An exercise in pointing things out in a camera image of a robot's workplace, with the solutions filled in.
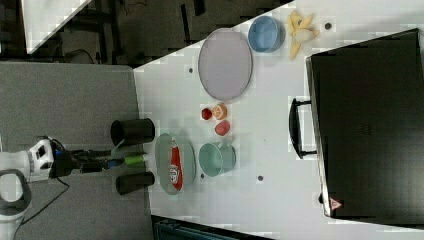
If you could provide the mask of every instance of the white table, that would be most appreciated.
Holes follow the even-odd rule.
[[[159,129],[187,136],[192,142],[197,176],[178,198],[168,196],[158,183],[149,188],[153,215],[185,220],[273,239],[422,239],[424,233],[389,226],[336,221],[323,214],[316,156],[300,160],[291,146],[288,114],[293,97],[308,99],[305,58],[336,47],[389,35],[424,25],[424,2],[299,0],[277,8],[270,15],[282,22],[296,8],[315,13],[321,35],[305,44],[290,61],[290,37],[271,54],[253,52],[250,85],[238,99],[227,103],[237,154],[233,171],[200,178],[200,147],[221,140],[214,120],[201,120],[200,111],[213,107],[197,72],[199,42],[135,69],[140,117],[150,118]],[[234,30],[247,37],[253,19]],[[324,29],[331,22],[333,28]],[[303,142],[314,149],[309,106],[302,107]],[[148,168],[156,173],[154,143],[146,144]],[[264,176],[259,182],[257,177]],[[408,233],[386,233],[401,231]]]
[[[27,53],[32,54],[91,0],[21,0]]]

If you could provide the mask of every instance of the plate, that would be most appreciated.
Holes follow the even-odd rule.
[[[252,54],[245,37],[229,28],[211,33],[199,54],[199,76],[206,92],[220,101],[239,97],[252,74]]]

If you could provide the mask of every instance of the cup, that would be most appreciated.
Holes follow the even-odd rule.
[[[115,146],[148,143],[155,138],[155,125],[148,118],[129,121],[117,120],[112,123],[110,135]]]
[[[231,146],[231,141],[206,143],[200,148],[199,164],[203,172],[215,177],[226,173],[236,164],[236,153]]]

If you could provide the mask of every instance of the green object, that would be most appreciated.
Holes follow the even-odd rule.
[[[136,163],[144,162],[143,155],[137,155],[137,156],[131,156],[131,157],[125,157],[125,164],[132,165]]]
[[[231,143],[226,140],[221,143],[207,143],[200,148],[199,163],[203,172],[215,177],[233,169],[236,154]]]

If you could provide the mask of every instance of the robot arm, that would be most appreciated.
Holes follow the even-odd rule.
[[[29,182],[68,176],[72,170],[99,172],[124,160],[97,160],[110,151],[67,151],[54,139],[43,139],[28,151],[0,152],[0,240],[13,240],[31,202]]]
[[[28,182],[47,180],[54,162],[49,140],[29,151],[0,152],[0,239],[13,239],[31,202]]]

